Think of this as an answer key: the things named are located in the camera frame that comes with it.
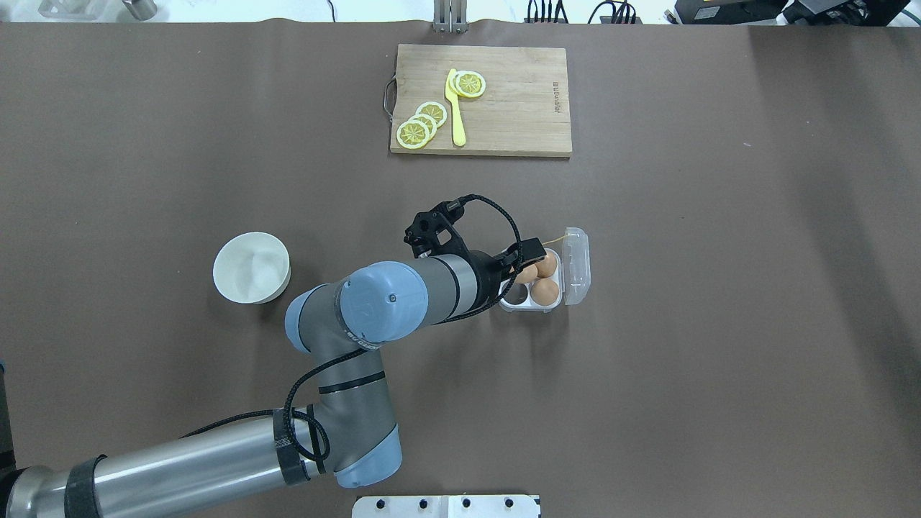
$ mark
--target cutting board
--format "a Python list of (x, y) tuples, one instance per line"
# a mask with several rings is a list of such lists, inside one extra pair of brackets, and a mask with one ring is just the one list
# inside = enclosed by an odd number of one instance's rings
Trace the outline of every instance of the cutting board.
[[(464, 147), (451, 140), (451, 105), (445, 99), (445, 79), (451, 68), (473, 70), (486, 79), (483, 96), (460, 99), (460, 117), (467, 132)], [(394, 153), (572, 156), (565, 49), (402, 44), (397, 50), (396, 84), (391, 128)], [(401, 147), (397, 127), (429, 100), (445, 105), (448, 120), (425, 147)]]

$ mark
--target light blue cap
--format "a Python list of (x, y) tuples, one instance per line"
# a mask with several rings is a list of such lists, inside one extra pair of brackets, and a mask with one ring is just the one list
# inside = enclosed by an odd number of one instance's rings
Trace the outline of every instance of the light blue cap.
[(343, 488), (360, 488), (377, 484), (393, 475), (402, 464), (400, 448), (400, 426), (395, 425), (383, 441), (365, 453), (354, 464), (342, 471), (337, 471), (336, 482)]
[(339, 309), (352, 333), (368, 342), (399, 340), (415, 331), (428, 311), (428, 289), (418, 272), (395, 261), (354, 272), (342, 287)]
[(304, 341), (300, 338), (300, 314), (302, 311), (304, 311), (304, 304), (307, 303), (307, 298), (314, 291), (324, 286), (326, 285), (320, 284), (307, 293), (301, 293), (291, 302), (291, 304), (288, 306), (287, 312), (285, 312), (285, 334), (287, 335), (288, 340), (291, 340), (291, 344), (294, 346), (294, 348), (300, 352), (310, 354), (310, 349), (304, 345)]

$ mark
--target knife handle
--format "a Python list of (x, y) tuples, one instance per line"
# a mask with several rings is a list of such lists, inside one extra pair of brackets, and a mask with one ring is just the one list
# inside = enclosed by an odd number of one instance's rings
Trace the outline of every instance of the knife handle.
[(455, 146), (464, 147), (467, 144), (467, 133), (463, 131), (460, 105), (456, 100), (451, 103), (451, 136), (454, 139)]

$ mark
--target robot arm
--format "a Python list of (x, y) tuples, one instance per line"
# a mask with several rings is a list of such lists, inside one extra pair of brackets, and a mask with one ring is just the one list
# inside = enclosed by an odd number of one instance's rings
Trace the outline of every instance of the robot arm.
[[(395, 473), (402, 453), (379, 348), (416, 329), (487, 309), (497, 300), (501, 283), (514, 280), (512, 265), (519, 271), (543, 258), (537, 239), (517, 238), (495, 257), (468, 251), (453, 228), (463, 204), (474, 199), (465, 198), (416, 215), (405, 238), (416, 259), (361, 268), (300, 295), (289, 306), (287, 336), (318, 365), (365, 351), (319, 372), (320, 402), (302, 410), (324, 428), (328, 456), (320, 455), (321, 433), (303, 420), (291, 426), (318, 459), (298, 453), (286, 430), (292, 421), (278, 409), (270, 418), (140, 452), (101, 456), (69, 471), (55, 473), (44, 466), (18, 470), (0, 482), (0, 516), (177, 516), (323, 473), (334, 473), (345, 488), (374, 484)], [(438, 234), (445, 231), (450, 239), (440, 243)]]

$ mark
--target brown egg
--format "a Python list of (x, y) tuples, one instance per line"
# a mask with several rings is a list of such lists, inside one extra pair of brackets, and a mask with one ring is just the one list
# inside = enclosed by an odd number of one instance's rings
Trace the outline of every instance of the brown egg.
[(546, 257), (543, 258), (543, 261), (536, 263), (537, 265), (537, 277), (547, 278), (554, 274), (556, 271), (556, 256), (553, 252), (547, 252)]
[(530, 287), (530, 297), (542, 306), (549, 306), (560, 296), (560, 287), (549, 278), (538, 279)]
[(515, 277), (515, 284), (528, 284), (537, 278), (537, 266), (530, 265), (521, 270), (518, 277)]

